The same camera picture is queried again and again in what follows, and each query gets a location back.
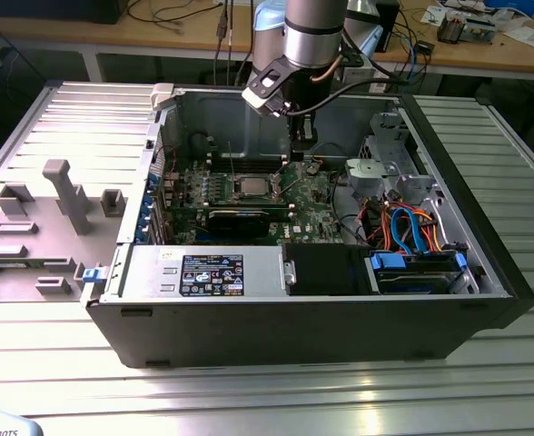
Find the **warning label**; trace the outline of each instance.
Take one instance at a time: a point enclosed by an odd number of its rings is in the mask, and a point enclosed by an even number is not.
[[[184,256],[180,294],[188,297],[244,295],[242,256]]]

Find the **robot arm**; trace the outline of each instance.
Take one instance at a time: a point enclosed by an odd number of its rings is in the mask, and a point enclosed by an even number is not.
[[[285,8],[282,56],[278,41],[255,46],[254,59],[262,69],[248,83],[242,96],[260,114],[279,114],[285,109],[305,109],[330,93],[331,70],[340,54],[341,33],[348,0],[288,0]]]
[[[255,32],[253,74],[242,96],[259,114],[295,114],[288,116],[290,142],[301,151],[318,141],[312,108],[330,95],[335,69],[354,48],[358,51],[351,59],[361,66],[358,47],[341,49],[346,11],[349,18],[368,17],[365,25],[371,31],[377,27],[378,11],[374,2],[361,0],[271,0],[258,7],[257,16],[274,17],[273,11],[279,7],[282,13],[283,6],[284,22],[279,15],[279,25],[275,21],[255,27],[260,31]]]

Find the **metal slotted table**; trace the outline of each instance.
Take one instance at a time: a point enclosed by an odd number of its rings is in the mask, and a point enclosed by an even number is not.
[[[132,127],[109,144],[95,138],[111,132],[108,117],[147,126],[151,89],[46,89],[0,153],[0,185],[19,161],[39,169],[35,156],[83,156],[75,181],[91,192],[99,181],[84,177],[110,154],[102,184],[126,189],[116,165],[137,165],[134,141],[142,143],[147,129]],[[534,289],[533,154],[500,131],[490,107],[469,99],[417,102]],[[98,135],[68,141],[66,119]],[[52,195],[30,177],[21,171],[10,180]],[[0,409],[35,419],[48,436],[534,435],[534,308],[506,330],[479,333],[446,361],[136,370],[119,362],[78,302],[0,303]]]

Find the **black plastic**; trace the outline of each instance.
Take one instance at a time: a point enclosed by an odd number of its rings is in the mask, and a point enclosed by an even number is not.
[[[0,16],[115,25],[127,6],[128,0],[0,0]]]
[[[386,52],[400,7],[398,0],[378,0],[376,2],[376,9],[378,9],[380,14],[379,24],[383,29],[382,35],[376,45],[376,53]]]
[[[295,284],[289,295],[369,295],[364,258],[369,253],[343,243],[286,243],[283,261],[292,262]]]

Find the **connector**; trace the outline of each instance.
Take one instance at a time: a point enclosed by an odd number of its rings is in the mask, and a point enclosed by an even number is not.
[[[219,24],[216,26],[216,37],[222,41],[227,36],[227,27],[229,25],[229,17],[226,11],[221,14]]]

